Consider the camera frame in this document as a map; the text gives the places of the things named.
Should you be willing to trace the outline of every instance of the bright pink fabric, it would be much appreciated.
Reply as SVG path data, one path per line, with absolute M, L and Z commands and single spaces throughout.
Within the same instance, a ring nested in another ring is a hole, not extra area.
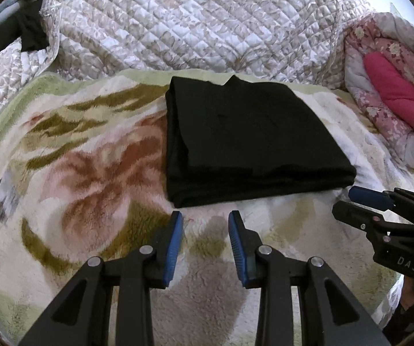
M 381 100 L 414 128 L 414 85 L 406 80 L 380 52 L 364 56 L 364 66 Z

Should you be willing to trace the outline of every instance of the silver screw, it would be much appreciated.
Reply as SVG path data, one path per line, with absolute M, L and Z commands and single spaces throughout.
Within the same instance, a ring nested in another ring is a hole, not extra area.
M 98 265 L 100 265 L 100 263 L 101 263 L 101 259 L 98 256 L 91 257 L 87 261 L 87 264 L 88 264 L 89 267 L 98 267 Z
M 144 245 L 144 246 L 141 246 L 140 248 L 139 248 L 139 251 L 140 251 L 140 253 L 142 253 L 143 255 L 149 255 L 149 254 L 151 254 L 153 251 L 154 251 L 154 249 L 152 248 L 152 246 L 150 246 L 150 245 Z
M 321 267 L 324 265 L 324 261 L 322 258 L 320 258 L 319 256 L 314 256 L 311 259 L 311 264 L 314 265 L 315 267 Z
M 269 255 L 270 253 L 272 253 L 272 248 L 267 245 L 261 245 L 258 247 L 258 251 L 263 255 Z

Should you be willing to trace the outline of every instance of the triangular cutout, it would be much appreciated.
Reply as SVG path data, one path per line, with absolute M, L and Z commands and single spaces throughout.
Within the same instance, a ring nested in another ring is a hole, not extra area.
M 81 309 L 86 287 L 87 281 L 82 279 L 75 288 L 71 290 L 63 303 L 61 303 L 59 308 L 53 314 L 52 320 L 71 327 L 75 325 L 77 318 L 79 317 L 79 311 Z
M 333 322 L 336 325 L 349 324 L 359 320 L 359 314 L 341 293 L 340 289 L 329 279 L 325 281 L 325 290 L 330 302 Z

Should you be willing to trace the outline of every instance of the blue rubber fingertip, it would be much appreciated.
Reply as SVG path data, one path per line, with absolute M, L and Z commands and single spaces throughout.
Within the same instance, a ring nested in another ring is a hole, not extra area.
M 392 209 L 394 206 L 393 201 L 388 195 L 363 187 L 351 187 L 348 196 L 354 203 L 369 206 L 370 208 L 378 209 L 380 211 Z
M 241 239 L 239 238 L 239 231 L 234 220 L 232 212 L 228 219 L 229 239 L 231 240 L 231 247 L 233 249 L 234 262 L 237 270 L 237 277 L 245 286 L 248 282 L 247 275 L 247 260 L 245 258 L 244 249 L 242 247 Z
M 176 260 L 181 246 L 181 238 L 183 234 L 183 216 L 178 214 L 175 228 L 173 230 L 172 239 L 170 240 L 169 248 L 167 250 L 167 259 L 165 261 L 164 284 L 168 286 L 173 280 L 175 274 Z

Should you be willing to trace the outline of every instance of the pink floral comforter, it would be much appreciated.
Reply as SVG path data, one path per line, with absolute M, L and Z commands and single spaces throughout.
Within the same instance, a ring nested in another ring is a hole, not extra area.
M 414 84 L 414 26 L 391 13 L 374 13 L 353 27 L 345 49 L 346 87 L 388 141 L 397 160 L 414 168 L 414 126 L 396 116 L 381 101 L 363 64 L 366 54 L 381 52 Z

